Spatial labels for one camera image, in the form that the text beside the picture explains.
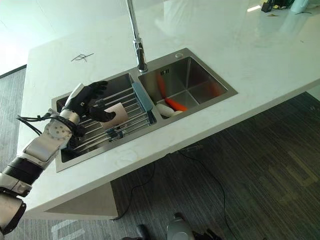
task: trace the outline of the cable on floor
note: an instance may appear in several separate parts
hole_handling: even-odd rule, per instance
[[[128,210],[129,210],[129,208],[130,208],[130,206],[131,206],[131,202],[132,202],[134,190],[137,189],[137,188],[139,188],[139,187],[142,187],[142,186],[148,184],[149,182],[151,182],[151,180],[154,178],[155,171],[156,171],[156,163],[153,162],[153,170],[152,170],[152,174],[151,174],[151,176],[149,177],[149,179],[148,179],[147,181],[145,181],[144,183],[139,184],[139,185],[134,186],[133,188],[131,188],[129,203],[128,203],[126,209],[124,210],[124,212],[123,212],[120,216],[118,216],[118,217],[116,217],[116,218],[114,218],[114,219],[111,219],[111,221],[117,221],[117,220],[121,219],[121,218],[128,212]]]
[[[180,150],[178,151],[182,156],[184,156],[185,158],[187,159],[191,159],[195,162],[198,162],[204,169],[205,171],[218,183],[218,185],[220,186],[221,188],[221,191],[223,193],[223,213],[224,213],[224,222],[225,222],[225,225],[227,226],[227,228],[229,229],[230,233],[232,234],[232,236],[238,240],[238,238],[236,237],[236,235],[234,234],[234,231],[232,231],[229,223],[228,223],[228,219],[227,219],[227,213],[226,213],[226,193],[225,193],[225,190],[221,184],[221,182],[215,177],[215,175],[206,167],[205,164],[203,164],[202,161],[200,161],[199,159],[196,159],[194,157],[191,157],[191,156],[187,156],[185,155],[184,153],[182,153]]]

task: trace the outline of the black cable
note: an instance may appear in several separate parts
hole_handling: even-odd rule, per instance
[[[121,219],[128,212],[128,210],[130,208],[130,205],[131,205],[131,202],[132,202],[132,197],[133,197],[134,190],[139,188],[139,187],[142,187],[142,186],[148,184],[152,180],[152,178],[154,177],[155,171],[156,171],[156,163],[153,162],[153,170],[152,170],[152,174],[149,177],[149,179],[147,181],[145,181],[144,183],[139,184],[139,185],[134,186],[133,188],[131,188],[128,206],[126,207],[126,209],[124,210],[124,212],[120,216],[118,216],[118,217],[116,217],[114,219],[111,219],[111,221],[117,221],[117,220]]]
[[[231,227],[229,226],[228,220],[227,220],[227,213],[226,213],[226,193],[224,188],[222,187],[222,184],[220,183],[220,181],[213,175],[213,173],[202,163],[202,161],[200,161],[199,159],[193,158],[191,156],[187,156],[185,154],[183,154],[181,151],[178,151],[182,156],[184,156],[187,159],[191,159],[193,161],[198,162],[205,170],[206,172],[219,184],[222,193],[223,193],[223,212],[224,212],[224,222],[225,225],[227,226],[227,228],[229,229],[230,233],[232,234],[232,236],[238,240],[238,238],[236,237],[236,235],[234,234],[234,232],[232,231]]]
[[[39,136],[42,134],[42,132],[36,128],[35,126],[33,126],[32,124],[28,123],[26,120],[23,120],[22,118],[16,117],[16,119],[18,119],[20,122],[24,123],[25,125],[27,125],[29,128],[31,128],[36,134],[38,134]]]
[[[17,115],[16,119],[18,119],[20,122],[27,125],[33,131],[35,131],[35,133],[38,134],[39,136],[42,134],[42,132],[39,129],[37,129],[35,126],[30,124],[29,122],[33,123],[33,122],[40,122],[40,121],[44,121],[44,120],[48,120],[48,119],[54,119],[54,120],[57,120],[57,121],[63,123],[64,125],[66,125],[72,132],[74,132],[73,130],[76,126],[76,125],[73,126],[72,122],[64,119],[63,117],[60,117],[57,115],[51,116],[51,114],[49,112],[47,112],[44,116],[38,115],[37,117],[27,117],[27,116]]]

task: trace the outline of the faucet spout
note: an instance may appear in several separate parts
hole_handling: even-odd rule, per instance
[[[145,73],[146,71],[148,71],[148,65],[146,63],[146,57],[145,57],[145,51],[144,51],[142,39],[139,36],[134,5],[132,3],[132,0],[126,0],[126,4],[128,7],[132,31],[134,35],[133,46],[134,46],[134,51],[136,56],[137,68],[139,69],[140,72]]]

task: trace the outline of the scribble on countertop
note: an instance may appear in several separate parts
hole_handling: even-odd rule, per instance
[[[93,55],[93,54],[95,54],[95,53],[93,52],[93,53],[91,53],[91,54],[89,54],[89,55],[79,54],[79,55],[76,56],[74,59],[72,59],[71,62],[72,62],[73,60],[79,61],[79,60],[82,60],[82,59],[87,62],[87,59],[86,59],[86,58],[89,57],[89,56],[91,56],[91,55]]]

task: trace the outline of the white countertop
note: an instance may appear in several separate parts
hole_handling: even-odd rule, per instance
[[[189,48],[238,94],[56,173],[55,164],[25,198],[27,216],[110,182],[320,84],[320,8],[312,14],[247,9],[260,1],[169,0],[137,11],[147,61]],[[47,112],[51,99],[136,65],[128,16],[34,48],[21,115]],[[87,62],[72,61],[79,54]],[[43,129],[45,123],[36,125]],[[18,150],[36,135],[20,125]]]

